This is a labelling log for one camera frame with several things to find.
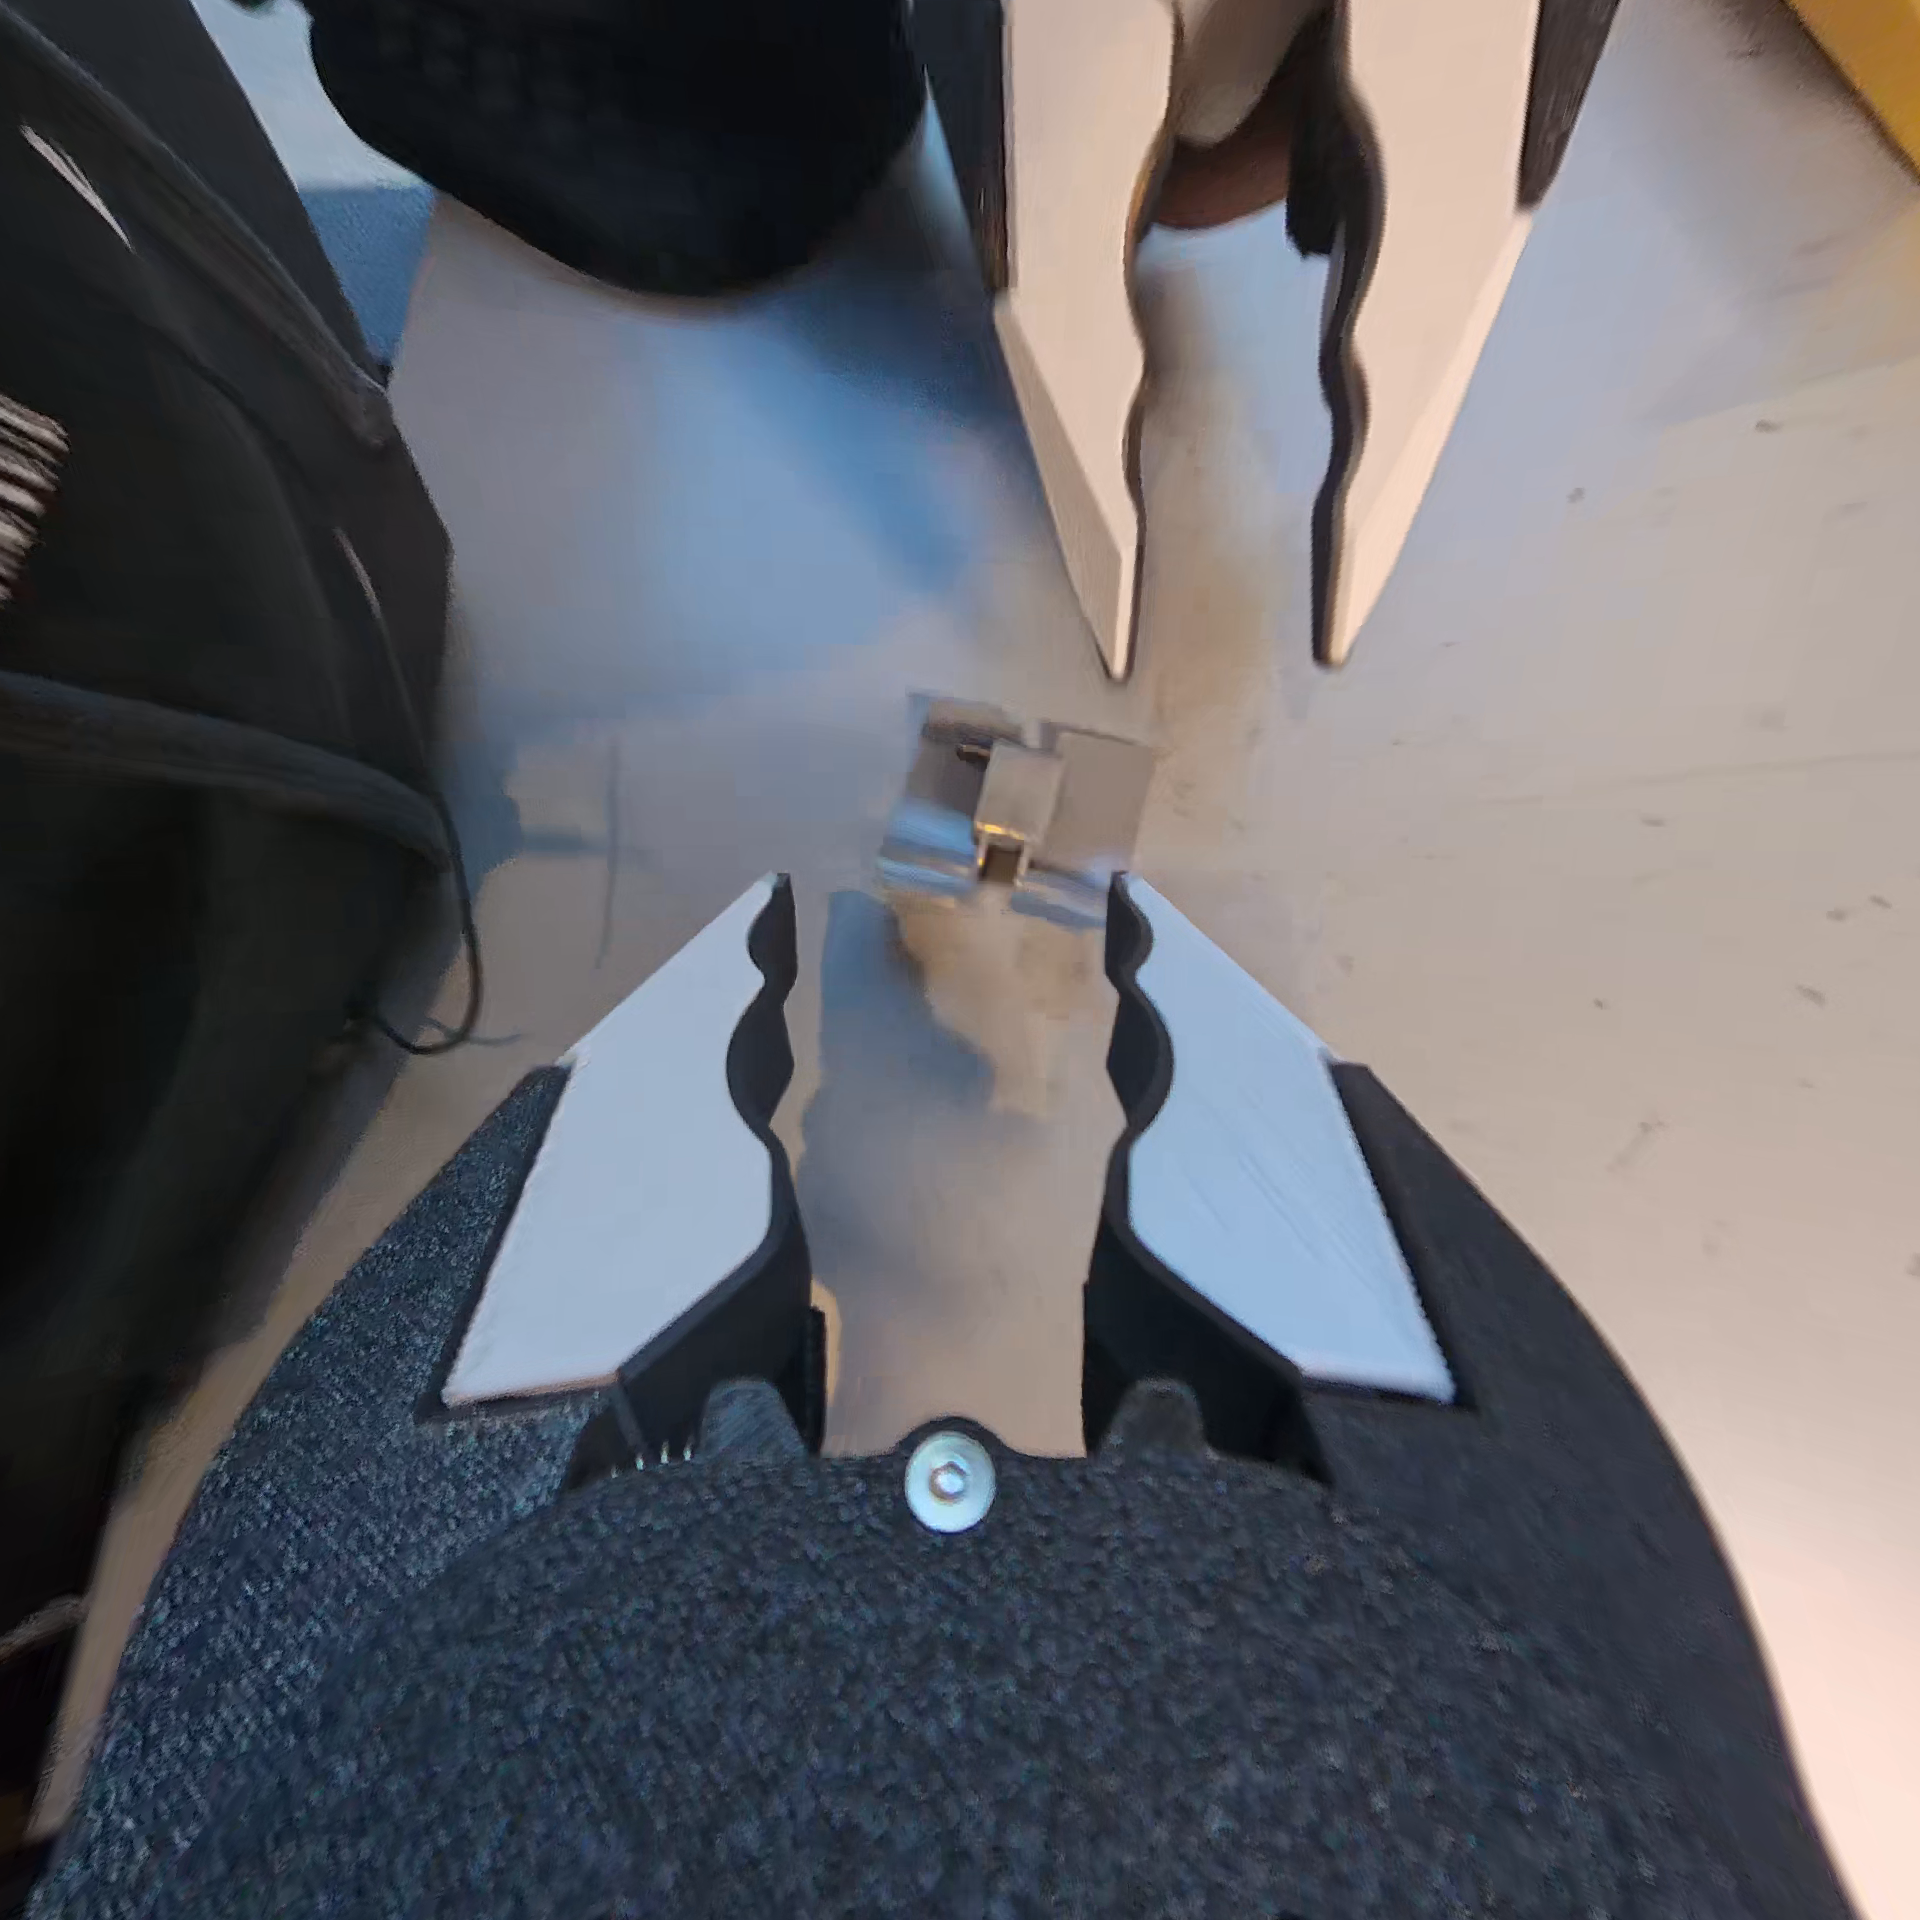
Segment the person's left forearm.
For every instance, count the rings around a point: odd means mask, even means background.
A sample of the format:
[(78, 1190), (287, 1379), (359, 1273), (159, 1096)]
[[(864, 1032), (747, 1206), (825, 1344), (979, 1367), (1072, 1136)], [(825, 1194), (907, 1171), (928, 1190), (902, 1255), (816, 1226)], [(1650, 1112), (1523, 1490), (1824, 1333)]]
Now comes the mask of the person's left forearm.
[(311, 2), (348, 128), (624, 293), (732, 297), (858, 215), (923, 111), (898, 2)]

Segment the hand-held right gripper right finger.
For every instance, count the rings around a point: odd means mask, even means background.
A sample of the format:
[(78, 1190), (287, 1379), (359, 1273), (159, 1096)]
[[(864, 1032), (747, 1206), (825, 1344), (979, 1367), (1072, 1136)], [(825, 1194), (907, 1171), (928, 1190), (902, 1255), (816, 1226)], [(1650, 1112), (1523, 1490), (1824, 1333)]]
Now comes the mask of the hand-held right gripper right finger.
[(1084, 1286), (1084, 1446), (1171, 1385), (1211, 1451), (1316, 1451), (1313, 1399), (1458, 1413), (1339, 1059), (1136, 874), (1111, 879), (1120, 1131)]

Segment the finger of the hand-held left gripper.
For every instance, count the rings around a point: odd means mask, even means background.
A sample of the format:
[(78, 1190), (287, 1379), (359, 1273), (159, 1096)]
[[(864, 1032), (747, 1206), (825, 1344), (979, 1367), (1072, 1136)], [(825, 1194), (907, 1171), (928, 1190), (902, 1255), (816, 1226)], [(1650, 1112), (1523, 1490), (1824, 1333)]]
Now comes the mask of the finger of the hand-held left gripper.
[(1324, 102), (1335, 232), (1320, 378), (1313, 658), (1343, 669), (1377, 610), (1530, 238), (1520, 162), (1542, 8), (1343, 2)]
[(1180, 26), (1163, 2), (1002, 11), (1002, 358), (1068, 581), (1111, 682), (1136, 669), (1145, 342), (1135, 265)]

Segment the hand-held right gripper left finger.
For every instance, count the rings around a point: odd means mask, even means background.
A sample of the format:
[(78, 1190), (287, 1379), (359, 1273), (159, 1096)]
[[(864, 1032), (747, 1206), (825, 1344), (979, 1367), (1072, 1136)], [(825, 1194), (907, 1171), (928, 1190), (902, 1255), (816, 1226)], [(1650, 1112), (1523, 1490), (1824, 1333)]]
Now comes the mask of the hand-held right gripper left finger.
[(640, 1461), (768, 1384), (818, 1455), (825, 1317), (776, 1115), (793, 1074), (791, 879), (750, 886), (559, 1061), (544, 1129), (448, 1344), (439, 1407), (603, 1390)]

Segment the yellow plastic bin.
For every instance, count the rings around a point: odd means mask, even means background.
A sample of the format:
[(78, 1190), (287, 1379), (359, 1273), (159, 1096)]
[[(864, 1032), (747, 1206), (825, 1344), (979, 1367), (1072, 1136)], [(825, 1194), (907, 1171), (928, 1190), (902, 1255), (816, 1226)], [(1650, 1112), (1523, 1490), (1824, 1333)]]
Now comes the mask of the yellow plastic bin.
[(1791, 2), (1791, 10), (1871, 103), (1887, 112), (1916, 106), (1916, 2)]

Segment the person's left hand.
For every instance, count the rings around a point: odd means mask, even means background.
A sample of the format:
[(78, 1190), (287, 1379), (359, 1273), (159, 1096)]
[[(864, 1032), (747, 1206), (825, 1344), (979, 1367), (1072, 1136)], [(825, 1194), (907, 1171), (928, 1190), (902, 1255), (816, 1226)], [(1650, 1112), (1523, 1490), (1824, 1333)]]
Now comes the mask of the person's left hand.
[(1294, 125), (1251, 122), (1217, 144), (1175, 139), (1148, 224), (1198, 233), (1286, 205), (1291, 182)]

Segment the grey desk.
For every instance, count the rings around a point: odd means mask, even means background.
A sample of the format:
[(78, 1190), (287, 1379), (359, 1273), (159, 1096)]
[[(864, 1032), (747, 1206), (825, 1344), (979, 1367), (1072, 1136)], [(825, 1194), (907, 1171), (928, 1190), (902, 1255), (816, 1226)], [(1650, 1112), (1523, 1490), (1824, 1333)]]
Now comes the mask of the grey desk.
[(362, 1059), (135, 1455), (40, 1824), (287, 1341), (494, 1104), (766, 872), (828, 1439), (1078, 1426), (1119, 1131), (1097, 942), (896, 930), (907, 701), (1156, 749), (1145, 875), (1372, 1066), (1615, 1343), (1713, 1510), (1866, 1915), (1916, 1915), (1916, 182), (1774, 6), (1623, 6), (1399, 569), (1306, 643), (1322, 270), (1156, 238), (1144, 651), (1097, 671), (939, 131), (808, 274), (610, 295), (401, 186), (295, 6), (199, 6), (454, 539), (487, 1024)]

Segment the silver toy scoop part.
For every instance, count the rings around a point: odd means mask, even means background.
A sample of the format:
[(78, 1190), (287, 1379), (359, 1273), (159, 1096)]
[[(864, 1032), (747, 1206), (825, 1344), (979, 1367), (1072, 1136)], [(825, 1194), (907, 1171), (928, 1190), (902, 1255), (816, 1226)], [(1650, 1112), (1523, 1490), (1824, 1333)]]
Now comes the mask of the silver toy scoop part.
[(979, 897), (1058, 929), (1102, 929), (1114, 879), (1135, 865), (1156, 754), (1060, 720), (918, 696), (914, 752), (881, 837), (894, 901)]

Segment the person's black jacket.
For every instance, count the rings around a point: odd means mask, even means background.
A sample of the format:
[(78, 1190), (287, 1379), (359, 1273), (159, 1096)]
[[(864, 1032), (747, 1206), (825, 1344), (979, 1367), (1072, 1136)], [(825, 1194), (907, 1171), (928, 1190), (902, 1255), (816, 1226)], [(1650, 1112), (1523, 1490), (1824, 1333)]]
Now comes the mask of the person's black jacket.
[(448, 537), (192, 6), (4, 6), (4, 1819), (132, 1442), (448, 870)]

